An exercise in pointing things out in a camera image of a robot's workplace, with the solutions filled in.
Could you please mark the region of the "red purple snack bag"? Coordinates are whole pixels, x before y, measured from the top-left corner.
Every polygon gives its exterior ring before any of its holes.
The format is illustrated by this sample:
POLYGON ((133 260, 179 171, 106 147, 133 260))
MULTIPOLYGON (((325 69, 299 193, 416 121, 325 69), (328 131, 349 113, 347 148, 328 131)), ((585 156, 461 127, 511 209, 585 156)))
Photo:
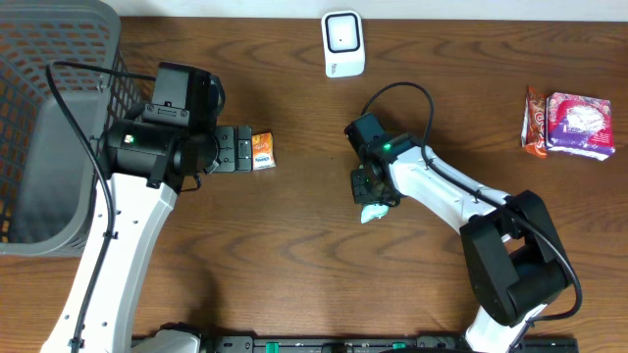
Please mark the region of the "red purple snack bag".
POLYGON ((609 100, 555 92, 547 99, 548 151, 604 161, 615 152, 609 100))

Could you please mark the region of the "brown orange candy bar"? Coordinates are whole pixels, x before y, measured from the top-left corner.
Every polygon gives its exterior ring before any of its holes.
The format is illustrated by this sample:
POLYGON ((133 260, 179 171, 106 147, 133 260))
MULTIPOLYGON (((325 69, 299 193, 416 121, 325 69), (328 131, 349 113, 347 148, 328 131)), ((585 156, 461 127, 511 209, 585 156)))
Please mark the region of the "brown orange candy bar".
POLYGON ((521 130, 522 148, 542 159, 547 156, 546 149, 546 96, 537 93, 529 86, 521 130))

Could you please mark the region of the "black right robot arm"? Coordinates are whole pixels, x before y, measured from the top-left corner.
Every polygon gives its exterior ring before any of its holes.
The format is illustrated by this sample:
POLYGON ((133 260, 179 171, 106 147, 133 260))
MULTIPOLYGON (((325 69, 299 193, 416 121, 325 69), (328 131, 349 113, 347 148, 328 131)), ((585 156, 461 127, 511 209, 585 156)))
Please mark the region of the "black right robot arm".
POLYGON ((361 220, 382 217, 411 198, 461 239, 473 294, 480 305, 463 335, 476 352, 513 352, 574 272, 544 201, 477 182, 441 160, 409 133, 392 136, 367 113, 344 135, 360 160, 350 174, 361 220))

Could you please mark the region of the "teal snack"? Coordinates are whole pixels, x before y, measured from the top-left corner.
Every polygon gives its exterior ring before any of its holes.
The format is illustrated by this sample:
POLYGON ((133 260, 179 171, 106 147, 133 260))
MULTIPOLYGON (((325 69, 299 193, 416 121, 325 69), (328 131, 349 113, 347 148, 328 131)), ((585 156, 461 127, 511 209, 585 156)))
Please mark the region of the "teal snack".
POLYGON ((360 222, 366 224, 373 220, 379 220, 388 213, 389 208, 383 204, 365 205, 360 214, 360 222))

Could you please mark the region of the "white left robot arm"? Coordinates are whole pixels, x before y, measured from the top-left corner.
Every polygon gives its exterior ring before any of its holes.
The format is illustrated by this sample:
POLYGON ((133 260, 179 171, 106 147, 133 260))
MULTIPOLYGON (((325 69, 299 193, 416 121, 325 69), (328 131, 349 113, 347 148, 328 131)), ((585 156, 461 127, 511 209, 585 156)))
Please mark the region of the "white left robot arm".
POLYGON ((200 352, 202 334, 166 324, 135 340, 132 327, 148 264, 187 177, 252 169, 251 129, 218 126, 226 103, 220 79, 162 62, 148 102, 134 105, 91 144, 62 98, 51 93, 97 177, 88 238, 62 315, 44 352, 200 352))

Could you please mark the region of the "orange small snack packet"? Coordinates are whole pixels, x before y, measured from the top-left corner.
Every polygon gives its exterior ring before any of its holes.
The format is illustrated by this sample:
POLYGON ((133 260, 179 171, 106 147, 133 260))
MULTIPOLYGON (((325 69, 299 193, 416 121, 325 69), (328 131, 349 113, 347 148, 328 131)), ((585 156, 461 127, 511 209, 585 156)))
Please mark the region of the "orange small snack packet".
POLYGON ((253 170, 261 171, 275 168, 273 134, 271 132, 255 134, 252 136, 251 143, 253 170))

